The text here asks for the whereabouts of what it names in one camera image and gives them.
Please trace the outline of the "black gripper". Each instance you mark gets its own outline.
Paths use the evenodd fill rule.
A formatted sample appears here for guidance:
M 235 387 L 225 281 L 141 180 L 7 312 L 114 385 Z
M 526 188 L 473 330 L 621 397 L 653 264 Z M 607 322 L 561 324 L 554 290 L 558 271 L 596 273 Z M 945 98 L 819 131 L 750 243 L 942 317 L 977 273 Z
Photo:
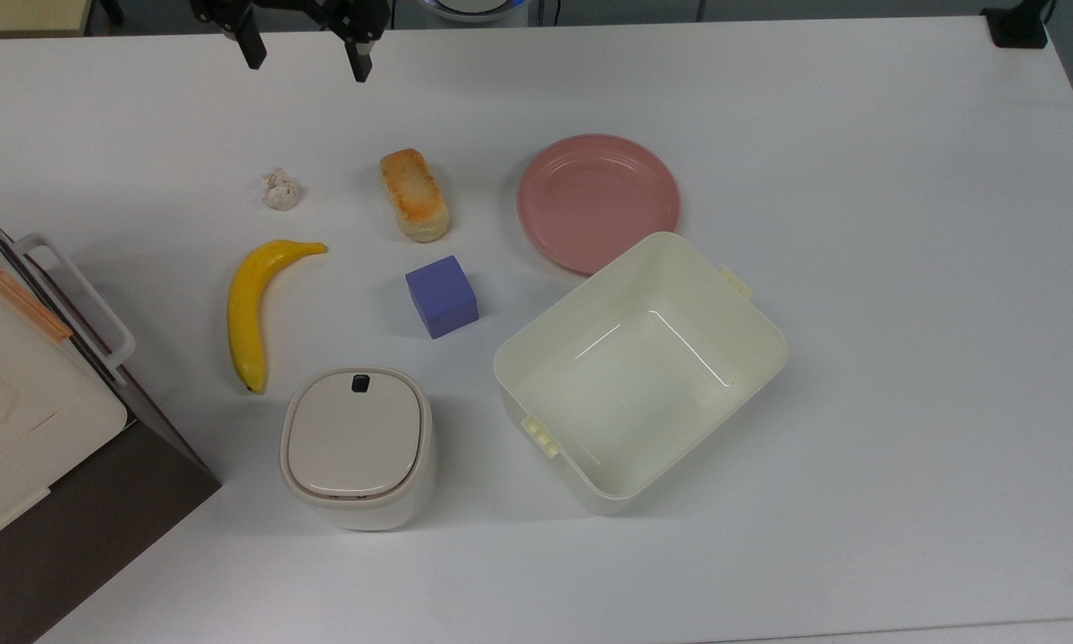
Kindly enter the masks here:
M 381 39 L 393 17 L 388 1 L 190 1 L 201 23 L 214 23 L 237 42 L 248 68 L 258 70 L 266 60 L 266 45 L 259 32 L 254 9 L 302 13 L 321 30 L 343 41 L 353 78 L 368 80 L 376 40 Z

